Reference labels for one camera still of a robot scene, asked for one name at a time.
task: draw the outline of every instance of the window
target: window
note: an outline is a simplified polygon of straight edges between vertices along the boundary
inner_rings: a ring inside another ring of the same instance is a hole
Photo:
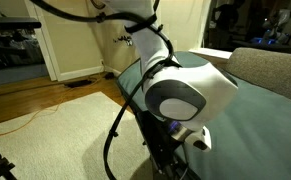
[[[291,0],[212,0],[202,47],[291,53]]]

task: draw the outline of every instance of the couch cushion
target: couch cushion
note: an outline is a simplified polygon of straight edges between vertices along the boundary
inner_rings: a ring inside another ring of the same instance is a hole
[[[291,54],[237,48],[225,70],[291,99]]]

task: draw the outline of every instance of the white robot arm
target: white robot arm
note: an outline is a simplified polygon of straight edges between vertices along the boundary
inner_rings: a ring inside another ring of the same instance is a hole
[[[145,19],[155,12],[151,0],[103,0],[114,12],[130,12]],[[134,26],[124,21],[125,27]],[[147,28],[131,34],[141,56],[141,72],[145,73],[168,56],[164,41]],[[148,110],[175,121],[171,131],[175,139],[209,151],[211,137],[205,124],[214,119],[230,103],[237,92],[233,79],[208,63],[201,67],[164,67],[143,84]]]

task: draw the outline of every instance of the baseboard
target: baseboard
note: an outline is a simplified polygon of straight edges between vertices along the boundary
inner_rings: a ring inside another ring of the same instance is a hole
[[[74,78],[79,78],[79,77],[88,76],[88,75],[92,75],[92,74],[97,74],[97,73],[100,73],[102,71],[103,71],[103,66],[97,66],[97,67],[82,69],[82,70],[73,71],[73,72],[61,73],[58,81],[66,81],[69,79],[74,79]]]
[[[118,71],[116,69],[113,69],[111,67],[108,67],[108,66],[105,66],[105,71],[114,73],[115,77],[118,77],[122,73],[122,72],[120,72],[120,71]]]

